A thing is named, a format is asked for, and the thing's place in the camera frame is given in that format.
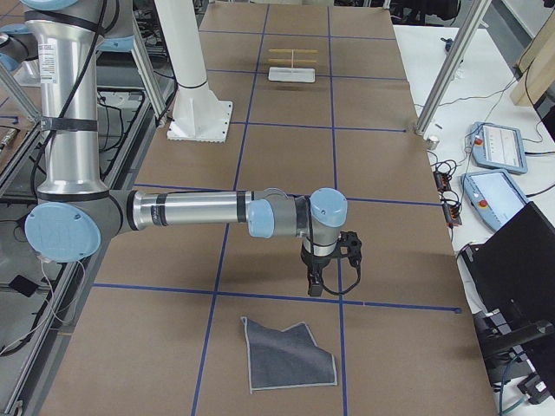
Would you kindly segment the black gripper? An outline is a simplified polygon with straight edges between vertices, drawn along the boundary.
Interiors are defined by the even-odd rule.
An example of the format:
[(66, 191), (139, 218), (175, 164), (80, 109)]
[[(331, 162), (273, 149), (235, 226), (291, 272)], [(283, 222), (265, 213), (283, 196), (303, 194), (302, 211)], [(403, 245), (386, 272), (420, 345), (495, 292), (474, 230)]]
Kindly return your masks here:
[(300, 257), (307, 266), (308, 296), (321, 296), (323, 285), (319, 279), (323, 278), (323, 270), (329, 265), (330, 261), (339, 258), (339, 249), (335, 249), (330, 254), (320, 257), (316, 254), (311, 254), (302, 247)]

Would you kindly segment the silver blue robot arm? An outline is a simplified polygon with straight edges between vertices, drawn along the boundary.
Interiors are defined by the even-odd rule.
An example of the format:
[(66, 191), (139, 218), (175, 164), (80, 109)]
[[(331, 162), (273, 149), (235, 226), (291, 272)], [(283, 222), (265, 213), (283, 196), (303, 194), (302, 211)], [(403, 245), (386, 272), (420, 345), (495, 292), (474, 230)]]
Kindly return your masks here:
[(246, 224), (253, 237), (299, 237), (308, 293), (327, 291), (324, 268), (346, 258), (362, 262), (361, 242), (345, 231), (348, 202), (321, 188), (293, 198), (259, 192), (144, 193), (113, 191), (99, 166), (96, 51), (134, 46), (129, 1), (27, 1), (25, 29), (35, 37), (41, 76), (46, 178), (24, 232), (33, 250), (58, 263), (95, 254), (103, 243), (149, 226)]

